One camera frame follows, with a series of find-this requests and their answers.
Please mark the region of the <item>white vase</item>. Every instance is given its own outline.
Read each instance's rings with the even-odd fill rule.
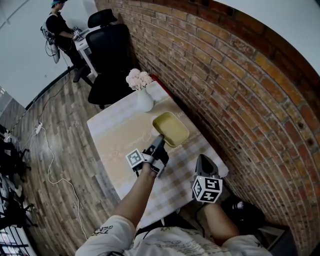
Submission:
[[[147,92],[146,88],[137,91],[136,104],[143,112],[152,110],[154,106],[154,99]]]

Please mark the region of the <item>red brick wall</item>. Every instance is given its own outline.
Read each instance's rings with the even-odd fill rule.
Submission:
[[[270,28],[212,0],[96,4],[123,19],[141,68],[217,142],[235,194],[289,226],[309,255],[320,240],[320,78],[309,63]]]

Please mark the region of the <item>table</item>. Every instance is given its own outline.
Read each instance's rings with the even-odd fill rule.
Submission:
[[[151,111],[141,112],[138,109],[137,92],[134,92],[87,121],[103,166],[120,199],[137,179],[125,156],[136,148],[142,152],[152,143],[158,135],[152,126],[155,117],[163,112],[172,112],[190,132],[188,139],[177,147],[165,144],[169,161],[161,177],[155,180],[139,228],[162,219],[192,200],[191,182],[199,154],[210,157],[219,173],[228,172],[208,141],[161,85],[153,81],[146,90],[155,101]]]
[[[92,31],[95,31],[95,30],[98,30],[98,29],[100,29],[99,26],[86,29],[86,30],[88,30],[88,32],[86,32],[86,33],[81,35],[84,39],[81,40],[81,41],[74,41],[74,44],[75,44],[75,47],[76,47],[77,51],[80,52],[80,54],[84,58],[85,62],[88,64],[89,68],[91,69],[91,72],[95,75],[95,77],[98,76],[98,73],[95,70],[94,66],[92,65],[89,57],[87,56],[87,54],[85,52],[85,49],[87,49],[89,47],[88,43],[87,43],[87,40],[86,40],[86,35],[89,34]]]

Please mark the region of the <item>hand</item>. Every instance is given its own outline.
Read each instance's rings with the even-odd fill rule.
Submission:
[[[148,162],[143,163],[141,174],[142,173],[148,174],[154,178],[157,176],[157,173],[151,169],[150,163]]]

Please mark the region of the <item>yellow tray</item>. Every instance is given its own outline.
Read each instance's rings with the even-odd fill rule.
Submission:
[[[188,128],[171,112],[157,116],[152,125],[158,133],[164,135],[164,141],[173,148],[189,137]]]

